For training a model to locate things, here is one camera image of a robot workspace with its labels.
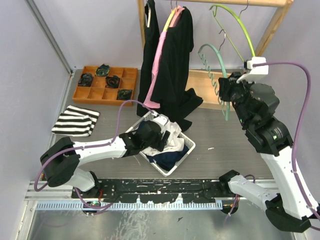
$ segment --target black shirt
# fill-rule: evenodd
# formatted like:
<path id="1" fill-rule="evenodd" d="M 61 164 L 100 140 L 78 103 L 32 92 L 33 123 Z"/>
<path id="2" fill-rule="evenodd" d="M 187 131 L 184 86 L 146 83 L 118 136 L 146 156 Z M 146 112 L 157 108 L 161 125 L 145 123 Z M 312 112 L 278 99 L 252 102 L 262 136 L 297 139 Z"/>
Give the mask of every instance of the black shirt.
<path id="1" fill-rule="evenodd" d="M 148 17 L 149 8 L 151 9 L 151 19 L 149 27 L 145 27 L 144 35 L 145 35 L 145 44 L 143 49 L 143 63 L 141 66 L 140 72 L 140 86 L 139 86 L 139 95 L 138 101 L 143 103 L 148 94 L 151 77 L 152 77 L 152 65 L 154 63 L 158 42 L 159 42 L 159 26 L 156 14 L 156 5 L 154 0 L 148 0 L 147 5 L 144 7 L 145 14 Z M 136 107 L 136 114 L 140 117 L 145 115 L 148 112 L 146 108 L 141 106 L 140 104 Z"/>
<path id="2" fill-rule="evenodd" d="M 192 124 L 184 118 L 203 102 L 193 88 L 185 91 L 193 48 L 193 20 L 184 6 L 180 21 L 175 27 L 168 28 L 151 96 L 151 101 L 161 106 L 156 111 L 168 116 L 171 122 L 177 122 L 183 132 Z"/>

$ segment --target pink strap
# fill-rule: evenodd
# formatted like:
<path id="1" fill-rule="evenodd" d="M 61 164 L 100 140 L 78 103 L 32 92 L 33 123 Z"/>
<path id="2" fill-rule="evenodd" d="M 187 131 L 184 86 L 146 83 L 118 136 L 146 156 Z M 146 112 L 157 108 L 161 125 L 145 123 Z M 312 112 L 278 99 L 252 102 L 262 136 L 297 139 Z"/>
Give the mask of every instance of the pink strap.
<path id="1" fill-rule="evenodd" d="M 180 16 L 181 16 L 181 13 L 182 13 L 183 10 L 185 10 L 183 7 L 178 6 L 178 10 L 175 12 L 174 17 L 171 20 L 171 23 L 170 23 L 170 26 L 169 26 L 170 28 L 175 27 L 177 25 L 177 23 L 180 20 Z"/>
<path id="2" fill-rule="evenodd" d="M 183 7 L 178 6 L 178 10 L 174 14 L 174 17 L 173 17 L 173 19 L 172 19 L 172 21 L 170 23 L 170 27 L 171 28 L 177 25 L 177 23 L 180 20 L 181 12 L 183 10 L 184 10 Z M 166 35 L 167 35 L 166 31 L 163 31 L 161 33 L 161 35 L 160 35 L 159 43 L 158 43 L 158 46 L 156 48 L 156 52 L 155 52 L 155 56 L 154 56 L 154 60 L 153 60 L 153 65 L 152 65 L 151 84 L 150 84 L 150 87 L 149 87 L 149 91 L 148 91 L 148 93 L 147 93 L 147 95 L 145 97 L 145 100 L 144 100 L 144 104 L 147 107 L 152 108 L 152 109 L 159 109 L 160 108 L 160 104 L 159 103 L 151 101 L 151 96 L 152 96 L 152 93 L 154 91 L 156 80 L 157 80 L 157 76 L 158 76 L 158 72 L 159 72 L 159 63 L 160 63 L 161 54 L 162 54 L 162 48 L 163 48 L 163 45 L 164 45 L 164 42 L 165 42 L 165 39 L 166 39 Z"/>
<path id="3" fill-rule="evenodd" d="M 149 91 L 145 97 L 144 104 L 152 109 L 159 109 L 160 104 L 154 101 L 151 101 L 151 96 L 155 88 L 158 72 L 159 72 L 159 62 L 161 59 L 162 48 L 166 39 L 167 32 L 163 31 L 159 38 L 158 47 L 156 48 L 153 65 L 152 65 L 152 76 L 151 76 L 151 84 L 149 87 Z"/>

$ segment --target folded towel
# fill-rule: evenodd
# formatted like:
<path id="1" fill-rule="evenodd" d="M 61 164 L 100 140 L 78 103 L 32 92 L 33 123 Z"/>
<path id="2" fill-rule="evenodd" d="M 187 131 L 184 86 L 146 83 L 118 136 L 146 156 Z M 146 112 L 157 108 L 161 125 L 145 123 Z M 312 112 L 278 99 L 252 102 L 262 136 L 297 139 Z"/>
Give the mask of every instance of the folded towel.
<path id="1" fill-rule="evenodd" d="M 69 105 L 60 114 L 52 128 L 54 134 L 88 137 L 91 135 L 100 113 L 97 111 Z"/>

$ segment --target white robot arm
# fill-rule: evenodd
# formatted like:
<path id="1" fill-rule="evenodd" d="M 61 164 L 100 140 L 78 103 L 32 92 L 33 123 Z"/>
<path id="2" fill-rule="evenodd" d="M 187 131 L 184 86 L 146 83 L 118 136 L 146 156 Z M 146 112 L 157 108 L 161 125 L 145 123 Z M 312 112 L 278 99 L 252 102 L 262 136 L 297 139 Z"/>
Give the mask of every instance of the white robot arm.
<path id="1" fill-rule="evenodd" d="M 93 142 L 72 142 L 69 137 L 57 141 L 40 158 L 41 164 L 64 149 L 74 149 L 55 157 L 44 169 L 49 187 L 70 185 L 96 195 L 100 189 L 93 172 L 83 171 L 83 164 L 108 158 L 133 156 L 147 147 L 163 151 L 170 135 L 165 125 L 170 124 L 168 117 L 153 111 L 155 118 L 134 131 L 128 131 L 112 139 Z"/>
<path id="2" fill-rule="evenodd" d="M 255 83 L 268 74 L 264 57 L 253 57 L 245 62 L 245 74 L 233 72 L 228 78 L 219 79 L 219 97 L 232 102 L 248 141 L 260 153 L 269 167 L 280 193 L 268 191 L 231 170 L 219 178 L 223 191 L 238 194 L 265 211 L 271 223 L 282 231 L 302 233 L 311 226 L 309 218 L 319 212 L 319 204 L 311 195 L 300 172 L 303 189 L 311 202 L 308 206 L 295 179 L 292 167 L 293 140 L 287 127 L 274 117 L 280 103 L 274 90 Z"/>

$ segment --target clothes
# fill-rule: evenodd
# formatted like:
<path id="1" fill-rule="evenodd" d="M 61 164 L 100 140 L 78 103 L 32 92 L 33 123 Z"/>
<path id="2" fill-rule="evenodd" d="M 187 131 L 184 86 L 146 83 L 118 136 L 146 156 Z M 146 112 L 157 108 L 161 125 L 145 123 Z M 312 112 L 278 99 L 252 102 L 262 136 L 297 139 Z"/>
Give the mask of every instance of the clothes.
<path id="1" fill-rule="evenodd" d="M 100 67 L 98 67 L 95 71 L 95 75 L 98 77 L 105 77 L 108 75 L 110 71 L 110 66 L 102 64 Z"/>
<path id="2" fill-rule="evenodd" d="M 148 0 L 147 5 L 145 6 L 145 14 L 148 17 L 149 8 L 151 9 L 151 19 L 149 27 L 145 27 L 144 35 L 145 35 L 145 44 L 143 49 L 143 63 L 141 66 L 140 72 L 140 86 L 139 86 L 139 95 L 138 101 L 143 103 L 146 99 L 147 93 L 149 91 L 151 85 L 152 78 L 152 67 L 158 47 L 160 32 L 156 14 L 156 5 L 154 0 Z M 140 117 L 145 115 L 148 112 L 140 104 L 136 107 L 136 114 Z"/>
<path id="3" fill-rule="evenodd" d="M 164 146 L 163 151 L 158 151 L 152 147 L 147 147 L 142 152 L 147 156 L 155 156 L 160 153 L 166 152 L 179 152 L 184 148 L 185 140 L 183 138 L 178 137 L 181 133 L 181 128 L 176 122 L 168 122 L 164 125 L 162 132 L 170 132 L 170 136 L 166 141 L 166 145 Z"/>
<path id="4" fill-rule="evenodd" d="M 94 76 L 91 73 L 84 73 L 81 75 L 78 86 L 81 87 L 91 87 L 92 81 L 94 80 Z"/>
<path id="5" fill-rule="evenodd" d="M 54 134 L 73 137 L 88 137 L 91 135 L 100 113 L 97 111 L 69 105 L 60 114 L 52 128 Z"/>
<path id="6" fill-rule="evenodd" d="M 132 90 L 128 90 L 128 89 L 121 89 L 118 91 L 117 100 L 129 100 L 131 99 L 131 95 L 132 95 Z"/>
<path id="7" fill-rule="evenodd" d="M 107 76 L 105 78 L 106 88 L 111 88 L 111 89 L 117 89 L 120 84 L 120 77 L 113 75 L 113 76 Z"/>
<path id="8" fill-rule="evenodd" d="M 180 20 L 181 12 L 183 10 L 184 10 L 183 7 L 178 6 L 178 10 L 176 11 L 176 13 L 172 19 L 170 27 L 175 27 L 177 25 L 178 21 Z M 155 57 L 154 57 L 153 65 L 152 65 L 151 85 L 150 85 L 150 88 L 149 88 L 148 93 L 146 95 L 146 98 L 144 100 L 144 104 L 147 107 L 152 108 L 152 109 L 159 109 L 160 108 L 160 104 L 157 102 L 151 101 L 150 98 L 151 98 L 152 93 L 154 91 L 155 83 L 157 80 L 158 71 L 159 71 L 159 61 L 161 59 L 162 48 L 163 48 L 163 45 L 164 45 L 164 42 L 166 39 L 166 35 L 167 35 L 167 31 L 163 31 L 160 35 L 158 47 L 156 49 Z"/>
<path id="9" fill-rule="evenodd" d="M 203 102 L 194 89 L 185 91 L 189 75 L 190 52 L 194 47 L 193 20 L 184 7 L 180 21 L 169 27 L 162 47 L 158 74 L 150 100 L 159 103 L 157 112 L 177 122 L 186 131 L 192 122 L 185 120 Z"/>
<path id="10" fill-rule="evenodd" d="M 160 168 L 170 171 L 189 151 L 189 148 L 184 145 L 182 151 L 164 152 L 155 156 L 146 156 L 150 163 L 155 162 Z"/>

